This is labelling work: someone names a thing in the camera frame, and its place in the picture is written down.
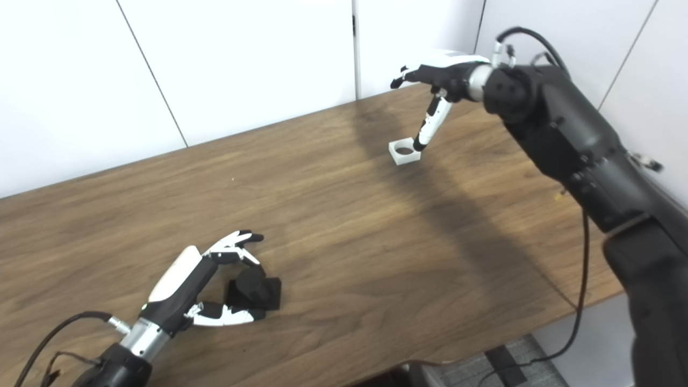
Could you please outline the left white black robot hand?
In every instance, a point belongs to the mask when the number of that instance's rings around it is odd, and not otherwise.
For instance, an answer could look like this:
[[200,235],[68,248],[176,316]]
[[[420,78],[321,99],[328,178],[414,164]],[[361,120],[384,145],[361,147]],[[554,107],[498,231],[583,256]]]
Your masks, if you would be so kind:
[[260,242],[263,235],[250,230],[233,231],[204,253],[187,246],[160,277],[138,320],[119,342],[134,356],[152,362],[169,340],[191,326],[223,327],[250,324],[265,317],[265,311],[239,310],[198,296],[221,265],[243,262],[260,269],[261,263],[245,247]]

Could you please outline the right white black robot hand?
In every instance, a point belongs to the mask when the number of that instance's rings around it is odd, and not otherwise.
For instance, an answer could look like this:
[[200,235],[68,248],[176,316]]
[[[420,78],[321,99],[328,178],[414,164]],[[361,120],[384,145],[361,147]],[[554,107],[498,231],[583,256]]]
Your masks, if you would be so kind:
[[413,151],[422,152],[428,146],[454,104],[484,100],[492,71],[489,59],[483,56],[450,51],[433,52],[420,62],[400,68],[389,85],[391,89],[398,90],[405,83],[422,83],[429,85],[432,93],[425,118],[413,139]]

